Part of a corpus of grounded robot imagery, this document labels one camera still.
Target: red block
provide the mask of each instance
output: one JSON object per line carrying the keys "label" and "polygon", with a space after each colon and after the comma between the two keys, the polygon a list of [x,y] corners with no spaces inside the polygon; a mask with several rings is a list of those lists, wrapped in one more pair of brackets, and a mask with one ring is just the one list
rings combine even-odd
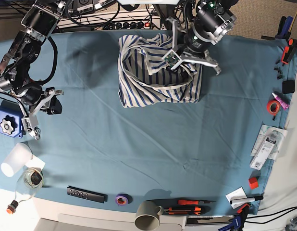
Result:
{"label": "red block", "polygon": [[251,189],[255,189],[259,186],[258,179],[256,177],[250,178],[249,179],[249,185]]}

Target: pen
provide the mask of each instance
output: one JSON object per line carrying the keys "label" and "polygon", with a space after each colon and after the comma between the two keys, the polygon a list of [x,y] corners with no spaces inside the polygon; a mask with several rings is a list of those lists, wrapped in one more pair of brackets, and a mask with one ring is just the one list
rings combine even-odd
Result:
{"label": "pen", "polygon": [[244,204],[244,203],[250,203],[250,202],[259,201],[259,200],[263,200],[263,199],[264,199],[263,196],[255,196],[255,197],[250,197],[250,198],[232,200],[232,201],[230,201],[230,204],[231,205]]}

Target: white cup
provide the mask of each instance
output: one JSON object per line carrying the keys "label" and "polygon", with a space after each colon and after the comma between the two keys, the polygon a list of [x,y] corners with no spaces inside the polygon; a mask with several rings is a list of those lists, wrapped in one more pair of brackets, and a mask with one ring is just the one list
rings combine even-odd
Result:
{"label": "white cup", "polygon": [[7,177],[12,177],[31,159],[32,152],[29,147],[23,143],[17,143],[1,164],[1,171]]}
{"label": "white cup", "polygon": [[142,202],[137,210],[135,226],[143,231],[155,230],[159,227],[159,216],[163,214],[163,207],[152,201]]}

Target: striped bag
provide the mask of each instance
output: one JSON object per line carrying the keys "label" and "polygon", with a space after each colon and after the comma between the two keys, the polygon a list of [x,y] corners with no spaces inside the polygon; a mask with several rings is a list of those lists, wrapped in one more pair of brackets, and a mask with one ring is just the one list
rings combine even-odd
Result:
{"label": "striped bag", "polygon": [[172,48],[171,37],[125,35],[119,38],[119,47],[119,97],[123,107],[199,100],[202,65],[182,64],[173,71],[161,59]]}

